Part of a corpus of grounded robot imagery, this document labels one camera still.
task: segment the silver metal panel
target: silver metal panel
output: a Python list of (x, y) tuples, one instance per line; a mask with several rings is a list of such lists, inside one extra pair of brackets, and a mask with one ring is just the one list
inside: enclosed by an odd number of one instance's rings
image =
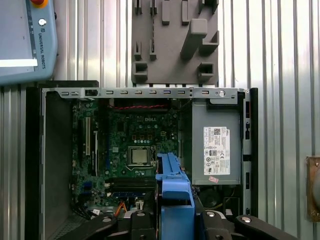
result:
[[(124, 62), (131, 59), (131, 4), (55, 0), (55, 79), (92, 76), (104, 88), (131, 87), (131, 66)], [(259, 87), (259, 217), (314, 240), (320, 225), (306, 218), (304, 159), (320, 155), (319, 10), (319, 0), (223, 0), (218, 6), (219, 86)], [(96, 50), (88, 54), (89, 48)], [(23, 239), (25, 101), (16, 87), (0, 96), (0, 239)]]
[(96, 80), (105, 88), (132, 87), (127, 74), (131, 69), (131, 32), (127, 32), (131, 6), (131, 0), (55, 0), (59, 37), (54, 79)]
[(0, 239), (25, 234), (25, 91), (0, 90)]
[(259, 217), (318, 239), (305, 158), (320, 153), (319, 1), (225, 0), (218, 14), (219, 86), (259, 88)]
[[(59, 87), (44, 88), (42, 92), (57, 92), (65, 99), (97, 99), (97, 98), (168, 98), (168, 99), (210, 99), (212, 104), (237, 104), (240, 88), (204, 88), (204, 87), (173, 87), (173, 88), (100, 88), (100, 87)], [(96, 91), (95, 95), (86, 94), (87, 91)]]

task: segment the green circuit board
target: green circuit board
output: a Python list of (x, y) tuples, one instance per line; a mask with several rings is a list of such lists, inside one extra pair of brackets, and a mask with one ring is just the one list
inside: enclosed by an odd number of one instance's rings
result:
[(87, 205), (117, 206), (109, 179), (156, 174), (158, 153), (178, 153), (178, 114), (125, 112), (97, 101), (73, 105), (72, 193)]

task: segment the red emergency button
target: red emergency button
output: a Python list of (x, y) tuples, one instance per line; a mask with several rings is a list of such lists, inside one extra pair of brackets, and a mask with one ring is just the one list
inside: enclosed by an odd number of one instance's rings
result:
[(41, 5), (45, 2), (45, 0), (30, 0), (35, 5)]
[(48, 0), (30, 0), (35, 8), (42, 9), (48, 4)]

